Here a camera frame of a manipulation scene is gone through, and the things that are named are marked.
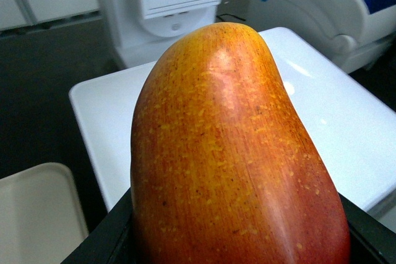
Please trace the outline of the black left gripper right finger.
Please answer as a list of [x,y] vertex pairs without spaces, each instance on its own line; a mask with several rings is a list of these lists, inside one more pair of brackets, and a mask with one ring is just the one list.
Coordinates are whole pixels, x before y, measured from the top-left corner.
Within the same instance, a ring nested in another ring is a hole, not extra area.
[[395,233],[340,196],[348,221],[351,263],[395,264]]

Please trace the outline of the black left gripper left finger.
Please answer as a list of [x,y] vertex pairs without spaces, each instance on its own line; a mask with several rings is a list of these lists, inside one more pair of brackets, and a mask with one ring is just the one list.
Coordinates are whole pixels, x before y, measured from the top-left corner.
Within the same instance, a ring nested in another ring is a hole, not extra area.
[[131,191],[127,190],[102,222],[63,263],[133,263]]

